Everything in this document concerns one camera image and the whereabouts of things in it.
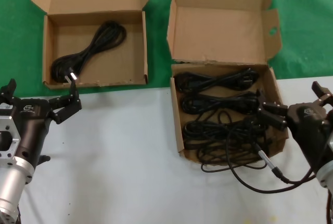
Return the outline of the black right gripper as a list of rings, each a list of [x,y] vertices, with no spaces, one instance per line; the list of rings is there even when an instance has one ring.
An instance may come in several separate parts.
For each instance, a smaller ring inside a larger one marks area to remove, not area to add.
[[[268,102],[263,90],[258,89],[257,118],[280,131],[288,125],[310,168],[316,173],[332,161],[332,151],[327,147],[332,122],[328,120],[323,107],[327,104],[333,107],[333,96],[328,88],[322,87],[317,81],[312,83],[312,91],[318,97],[314,103],[298,103],[288,108],[284,104]]]

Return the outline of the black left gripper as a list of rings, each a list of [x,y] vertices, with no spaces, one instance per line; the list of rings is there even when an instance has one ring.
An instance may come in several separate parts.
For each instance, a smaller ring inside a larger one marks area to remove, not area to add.
[[[13,105],[18,112],[17,130],[20,142],[15,156],[36,167],[39,162],[51,120],[61,124],[82,109],[79,92],[72,81],[69,94],[49,101],[45,99],[19,99],[14,97],[17,84],[15,79],[1,87],[0,102]]]

